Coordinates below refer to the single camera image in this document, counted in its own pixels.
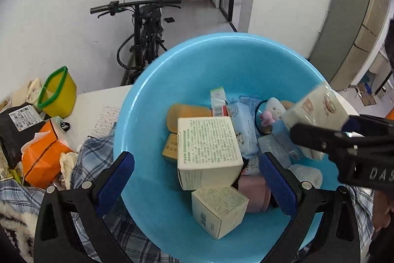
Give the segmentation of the person's right hand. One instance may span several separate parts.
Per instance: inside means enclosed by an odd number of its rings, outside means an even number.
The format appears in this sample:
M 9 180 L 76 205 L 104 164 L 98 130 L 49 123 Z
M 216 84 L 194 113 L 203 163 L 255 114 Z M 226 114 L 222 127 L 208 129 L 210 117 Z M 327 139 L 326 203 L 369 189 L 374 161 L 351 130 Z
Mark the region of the person's right hand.
M 393 211 L 393 198 L 383 191 L 375 190 L 373 194 L 373 227 L 375 231 L 388 227 Z

